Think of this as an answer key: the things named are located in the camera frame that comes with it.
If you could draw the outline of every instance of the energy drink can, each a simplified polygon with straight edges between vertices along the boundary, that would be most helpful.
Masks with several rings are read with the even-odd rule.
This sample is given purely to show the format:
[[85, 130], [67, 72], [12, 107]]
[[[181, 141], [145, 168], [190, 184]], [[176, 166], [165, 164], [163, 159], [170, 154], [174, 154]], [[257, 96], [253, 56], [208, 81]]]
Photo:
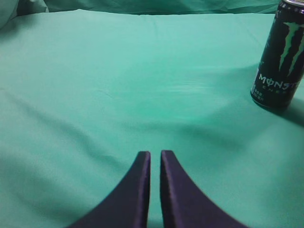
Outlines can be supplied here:
[[251, 96], [265, 107], [288, 107], [303, 73], [304, 0], [283, 0], [276, 11]]

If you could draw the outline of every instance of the bed sheet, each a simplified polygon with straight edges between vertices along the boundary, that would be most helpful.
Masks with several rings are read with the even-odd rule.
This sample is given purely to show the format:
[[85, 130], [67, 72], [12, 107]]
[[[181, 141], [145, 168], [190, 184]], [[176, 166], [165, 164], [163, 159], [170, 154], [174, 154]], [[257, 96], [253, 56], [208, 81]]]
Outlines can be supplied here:
[[284, 115], [254, 82], [274, 15], [17, 17], [0, 30], [0, 227], [58, 228], [96, 206], [138, 151], [174, 150], [250, 227], [304, 224], [304, 84]]
[[153, 15], [275, 13], [280, 0], [44, 0], [44, 2], [50, 12], [82, 9], [109, 13]]

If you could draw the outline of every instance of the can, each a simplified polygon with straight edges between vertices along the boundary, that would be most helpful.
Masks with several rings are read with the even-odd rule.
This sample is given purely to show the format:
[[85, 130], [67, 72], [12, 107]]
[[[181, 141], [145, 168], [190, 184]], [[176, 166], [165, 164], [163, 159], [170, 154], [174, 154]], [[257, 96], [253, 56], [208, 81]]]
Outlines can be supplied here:
[[282, 0], [275, 13], [251, 96], [259, 105], [286, 108], [304, 73], [304, 0]]

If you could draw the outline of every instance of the black can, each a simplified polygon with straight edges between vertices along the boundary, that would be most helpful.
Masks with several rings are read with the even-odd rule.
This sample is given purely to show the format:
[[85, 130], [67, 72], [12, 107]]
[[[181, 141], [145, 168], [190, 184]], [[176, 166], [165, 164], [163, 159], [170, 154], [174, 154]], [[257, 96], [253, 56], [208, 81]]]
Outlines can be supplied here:
[[288, 107], [304, 73], [304, 0], [280, 2], [251, 89], [253, 100]]

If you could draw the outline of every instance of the green pillow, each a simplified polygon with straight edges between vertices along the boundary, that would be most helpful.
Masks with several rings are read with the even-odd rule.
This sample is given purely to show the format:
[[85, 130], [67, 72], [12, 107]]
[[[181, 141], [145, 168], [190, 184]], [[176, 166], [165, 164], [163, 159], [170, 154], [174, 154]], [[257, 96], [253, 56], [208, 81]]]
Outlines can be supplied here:
[[0, 0], [0, 28], [16, 16], [18, 0]]
[[50, 12], [93, 10], [127, 14], [274, 13], [279, 0], [45, 0]]

